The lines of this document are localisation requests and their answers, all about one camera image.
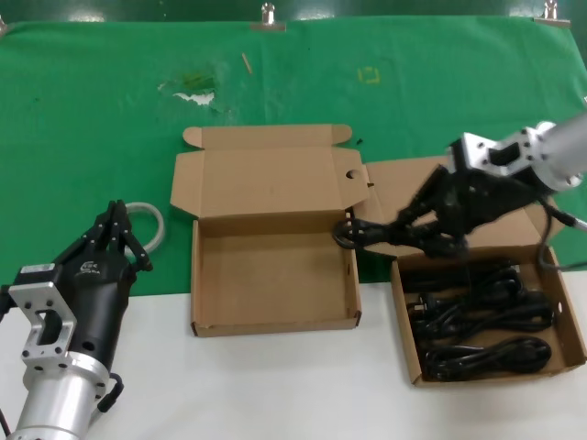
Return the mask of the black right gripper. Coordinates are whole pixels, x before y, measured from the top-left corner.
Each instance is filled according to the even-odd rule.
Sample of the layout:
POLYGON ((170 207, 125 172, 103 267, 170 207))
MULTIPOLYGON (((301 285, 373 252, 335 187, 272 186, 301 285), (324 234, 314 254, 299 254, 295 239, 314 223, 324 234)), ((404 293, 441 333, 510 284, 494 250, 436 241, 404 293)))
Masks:
POLYGON ((412 228, 413 247, 428 257, 462 257, 469 250, 466 235, 475 228, 539 199, 536 188, 511 177, 435 167, 393 225, 412 228))

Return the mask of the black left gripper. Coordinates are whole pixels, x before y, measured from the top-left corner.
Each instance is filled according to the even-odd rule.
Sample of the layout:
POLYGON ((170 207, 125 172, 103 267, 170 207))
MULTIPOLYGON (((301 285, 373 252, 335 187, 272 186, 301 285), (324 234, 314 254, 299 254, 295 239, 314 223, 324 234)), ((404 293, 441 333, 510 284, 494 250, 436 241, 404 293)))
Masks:
POLYGON ((132 233, 125 203, 110 201, 94 224, 60 253, 58 262, 65 264, 50 271, 18 273, 17 284, 53 282, 77 321, 69 349, 110 367, 135 271, 153 270, 147 251, 132 233), (111 228, 116 253, 94 254, 105 250, 111 228), (127 248, 135 259, 132 265, 125 257, 127 248))

